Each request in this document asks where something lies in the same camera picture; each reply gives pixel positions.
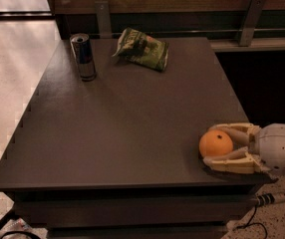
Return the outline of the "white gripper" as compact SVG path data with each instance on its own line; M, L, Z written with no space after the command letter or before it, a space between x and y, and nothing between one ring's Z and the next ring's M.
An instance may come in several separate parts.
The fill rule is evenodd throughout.
M285 176L285 124L273 123L264 128L250 122L220 123L209 130L221 130L239 145L248 146L255 136L253 154L241 147L220 156L206 156L203 162L211 170L237 174L270 172Z

